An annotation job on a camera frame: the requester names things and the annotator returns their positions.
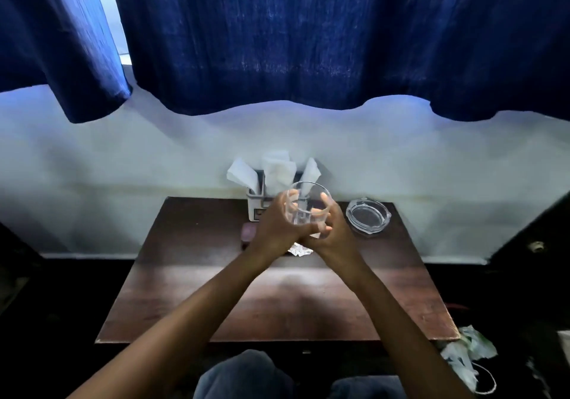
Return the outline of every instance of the drinking glass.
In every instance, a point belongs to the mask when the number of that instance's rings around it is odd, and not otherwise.
[[[294,225],[327,220],[331,194],[324,186],[310,181],[293,183],[285,200],[285,217]]]

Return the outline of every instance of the glass ashtray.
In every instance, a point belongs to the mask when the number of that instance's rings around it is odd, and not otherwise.
[[[375,234],[386,228],[392,215],[381,202],[370,198],[359,198],[349,202],[346,217],[357,230],[366,234]]]

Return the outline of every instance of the clear glass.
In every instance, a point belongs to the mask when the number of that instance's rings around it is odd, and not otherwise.
[[[295,225],[327,220],[331,194],[318,183],[299,181],[293,183],[285,199],[285,217]]]
[[[390,223],[392,215],[384,204],[371,198],[350,201],[346,217],[352,225],[366,234],[382,231]]]

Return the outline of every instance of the person's right hand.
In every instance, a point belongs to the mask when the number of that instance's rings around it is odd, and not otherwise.
[[[322,194],[325,205],[330,207],[327,219],[327,228],[322,234],[324,238],[305,237],[299,241],[303,246],[317,252],[323,258],[325,264],[342,276],[353,267],[365,265],[358,247],[356,238],[344,219],[343,211],[330,197]]]

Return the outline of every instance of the hand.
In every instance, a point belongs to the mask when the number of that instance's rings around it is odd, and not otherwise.
[[[286,192],[277,195],[263,212],[255,236],[248,249],[267,258],[271,263],[285,254],[293,243],[319,231],[317,223],[293,225],[284,215]]]
[[[338,204],[325,194],[321,195],[324,203],[329,206],[330,213],[327,227],[322,232],[325,238],[304,237],[299,243],[317,252],[325,264],[343,278],[343,273],[353,270],[353,267],[365,266],[358,251],[356,238],[344,219],[343,211]]]

